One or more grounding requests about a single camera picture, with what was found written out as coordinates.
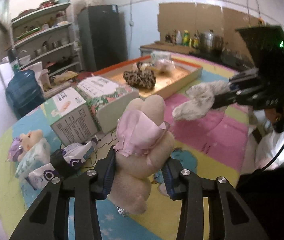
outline cardboard tray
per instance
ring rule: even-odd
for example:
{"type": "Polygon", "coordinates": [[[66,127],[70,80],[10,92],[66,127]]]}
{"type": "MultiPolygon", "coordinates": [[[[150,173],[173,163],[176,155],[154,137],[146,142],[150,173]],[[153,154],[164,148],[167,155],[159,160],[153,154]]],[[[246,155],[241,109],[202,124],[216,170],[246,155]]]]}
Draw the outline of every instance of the cardboard tray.
{"type": "MultiPolygon", "coordinates": [[[[174,61],[176,69],[172,73],[156,73],[156,84],[153,90],[138,88],[139,95],[142,99],[154,94],[160,95],[164,99],[168,98],[202,75],[202,66],[175,59],[174,57],[172,57],[172,60],[174,61]]],[[[150,56],[124,61],[96,71],[93,74],[125,84],[126,82],[122,77],[123,72],[125,70],[132,70],[132,64],[138,61],[149,62],[150,56]]]]}

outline beige plush toy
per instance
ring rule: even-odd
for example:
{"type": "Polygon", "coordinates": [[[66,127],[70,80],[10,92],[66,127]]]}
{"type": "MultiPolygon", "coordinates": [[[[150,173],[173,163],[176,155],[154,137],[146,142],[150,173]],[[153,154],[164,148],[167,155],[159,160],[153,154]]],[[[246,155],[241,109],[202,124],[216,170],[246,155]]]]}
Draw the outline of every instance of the beige plush toy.
{"type": "Polygon", "coordinates": [[[20,145],[23,147],[23,153],[18,156],[18,162],[26,155],[26,153],[43,138],[42,130],[30,131],[27,134],[20,134],[20,145]]]}
{"type": "Polygon", "coordinates": [[[116,172],[108,199],[131,214],[142,214],[151,192],[149,176],[161,169],[174,148],[159,95],[133,99],[117,126],[116,172]]]}

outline leopard print fabric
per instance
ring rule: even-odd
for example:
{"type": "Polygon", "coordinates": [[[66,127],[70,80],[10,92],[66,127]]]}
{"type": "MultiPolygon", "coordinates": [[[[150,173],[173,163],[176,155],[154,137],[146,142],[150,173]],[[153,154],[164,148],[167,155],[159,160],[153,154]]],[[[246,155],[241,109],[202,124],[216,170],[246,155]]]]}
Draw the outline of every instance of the leopard print fabric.
{"type": "Polygon", "coordinates": [[[141,86],[147,89],[153,89],[156,82],[156,77],[153,70],[136,70],[124,71],[123,78],[128,85],[135,87],[141,86]]]}

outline wooden countertop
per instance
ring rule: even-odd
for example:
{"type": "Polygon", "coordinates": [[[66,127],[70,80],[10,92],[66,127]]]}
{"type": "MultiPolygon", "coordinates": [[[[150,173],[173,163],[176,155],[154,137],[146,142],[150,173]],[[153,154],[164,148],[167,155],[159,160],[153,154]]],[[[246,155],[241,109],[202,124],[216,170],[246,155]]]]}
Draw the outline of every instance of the wooden countertop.
{"type": "Polygon", "coordinates": [[[194,48],[190,48],[187,46],[182,46],[182,45],[173,45],[172,43],[152,43],[148,45],[142,45],[140,46],[142,49],[155,49],[155,50],[164,50],[164,51],[169,51],[169,52],[174,52],[174,53],[179,53],[179,54],[185,54],[189,55],[191,51],[196,52],[197,50],[194,48]]]}

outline blue plastic bottle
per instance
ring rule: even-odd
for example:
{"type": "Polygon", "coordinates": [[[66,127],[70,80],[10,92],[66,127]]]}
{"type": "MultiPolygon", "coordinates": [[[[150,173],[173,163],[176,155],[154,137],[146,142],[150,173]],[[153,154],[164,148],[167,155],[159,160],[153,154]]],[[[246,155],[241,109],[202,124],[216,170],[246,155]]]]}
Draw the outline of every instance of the blue plastic bottle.
{"type": "Polygon", "coordinates": [[[18,119],[42,104],[45,99],[33,70],[20,71],[15,49],[8,51],[9,61],[14,72],[5,90],[6,100],[18,119]]]}

